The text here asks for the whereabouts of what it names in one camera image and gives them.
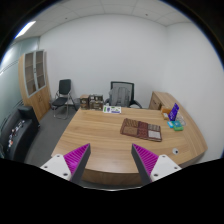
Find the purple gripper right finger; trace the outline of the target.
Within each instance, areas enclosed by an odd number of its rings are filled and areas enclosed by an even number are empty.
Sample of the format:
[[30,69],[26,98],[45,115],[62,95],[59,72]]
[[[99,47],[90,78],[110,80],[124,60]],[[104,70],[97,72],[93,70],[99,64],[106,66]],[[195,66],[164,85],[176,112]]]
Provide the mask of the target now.
[[156,155],[136,144],[132,145],[131,154],[143,185],[159,180],[181,169],[167,155]]

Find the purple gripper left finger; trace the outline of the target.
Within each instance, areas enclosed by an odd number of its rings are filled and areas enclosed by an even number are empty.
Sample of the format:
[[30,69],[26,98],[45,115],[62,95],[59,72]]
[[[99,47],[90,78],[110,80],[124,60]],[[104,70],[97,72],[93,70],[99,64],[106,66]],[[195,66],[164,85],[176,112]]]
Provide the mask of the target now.
[[56,154],[41,169],[70,182],[79,183],[90,154],[90,144],[85,144],[65,155]]

